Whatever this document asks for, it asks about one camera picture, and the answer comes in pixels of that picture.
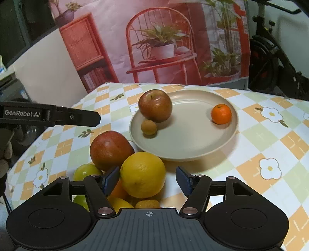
plate rim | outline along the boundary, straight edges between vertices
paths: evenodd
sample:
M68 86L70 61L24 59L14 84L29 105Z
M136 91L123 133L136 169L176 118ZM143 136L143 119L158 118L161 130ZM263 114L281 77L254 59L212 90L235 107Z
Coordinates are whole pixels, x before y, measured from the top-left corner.
M169 93L166 93L165 91L164 91L164 92L165 92L167 95L169 95L170 93L177 93L177 92L181 92L181 91L198 91L198 92L202 91L202 92L209 92L209 93L211 93L211 94L213 94L213 95L217 95L217 96L219 96L220 98L225 99L225 100L231 105L231 107L233 107L233 109L235 110L235 113L236 113L236 127L235 127L235 131L233 132L233 134L230 136L230 138L229 138L224 144L222 144L221 146L217 147L216 149L213 149L213 150L210 151L210 152L203 153L203 154L200 154L200 155L197 155L197 156L193 156L193 157L186 157L186 158L169 158L169 157L163 157L163 156L158 156L158 155L156 155L156 156L159 157L160 159L164 159L164 160L168 160L168 161L179 161L179 162L192 161L192 160L200 159L200 158L202 158L202 157L204 157L204 156L206 156L206 155L209 155L209 154L211 154L211 153L213 153L213 152L215 152L215 151L218 151L218 150L220 150L222 147L224 147L225 145L227 145L227 144L231 141L232 138L234 138L234 136L236 135L236 132L238 131L238 126L239 126L239 125L238 125L238 124L239 124L238 112L237 112L237 110L235 109L234 105L233 105L229 100L227 100L225 97L223 97L223 96L221 96L221 95L219 95L219 94L217 94L217 93L214 93L214 92L211 92L211 91L207 91L207 90L204 91L204 90L186 90L186 89L184 89L184 90L178 90L178 91L173 91L173 92L169 92ZM131 133L131 124L132 124L132 121L133 121L133 119L134 119L134 116L135 116L138 112L139 112L139 109L133 114L133 116L132 116L132 118L131 118L131 120L130 120L130 124L129 124L129 134L130 134L131 140L137 145L138 148L140 148L140 149L141 149L142 151L144 151L144 152L148 152L148 151L146 151L145 149L143 149L142 147L139 146L139 144L135 141L135 139L133 138L132 133Z

crosshair symbol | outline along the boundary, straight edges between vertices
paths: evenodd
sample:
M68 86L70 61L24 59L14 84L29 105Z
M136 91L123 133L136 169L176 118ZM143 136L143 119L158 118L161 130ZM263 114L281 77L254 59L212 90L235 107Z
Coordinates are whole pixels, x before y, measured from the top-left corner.
M153 216L153 215L155 215L155 214L154 214L153 212L150 212L150 211L149 211L149 212L145 213L145 215L147 215L147 216L150 217L150 216Z

white wall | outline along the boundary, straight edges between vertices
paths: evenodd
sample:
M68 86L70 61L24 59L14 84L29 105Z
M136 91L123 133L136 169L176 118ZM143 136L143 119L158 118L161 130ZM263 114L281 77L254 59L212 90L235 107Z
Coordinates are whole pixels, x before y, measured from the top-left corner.
M38 103L70 107L87 94L58 29L12 66L30 98Z
M295 10L297 5L289 1L273 0L271 3L284 8ZM258 14L256 2L248 0L248 15L250 35L255 34L256 23L252 17ZM301 71L309 78L309 17L303 12L297 15L290 15L275 8L265 7L265 25L269 26L269 20L276 23L273 28L273 35L288 56L292 65L297 71Z

metal screw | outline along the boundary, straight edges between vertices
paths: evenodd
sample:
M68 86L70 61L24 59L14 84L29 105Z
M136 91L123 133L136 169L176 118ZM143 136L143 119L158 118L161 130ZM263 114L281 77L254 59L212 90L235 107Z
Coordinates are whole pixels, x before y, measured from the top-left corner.
M195 207L185 207L182 212L186 215L194 215L197 213L197 209Z
M101 207L98 209L98 213L101 215L110 215L113 210L110 207Z

white flower pot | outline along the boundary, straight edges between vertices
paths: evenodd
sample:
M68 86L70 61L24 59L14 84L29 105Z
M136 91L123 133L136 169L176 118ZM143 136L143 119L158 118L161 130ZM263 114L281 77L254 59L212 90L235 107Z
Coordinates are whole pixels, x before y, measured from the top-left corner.
M152 47L151 55L155 59L164 59L174 56L174 44L164 45L160 47Z

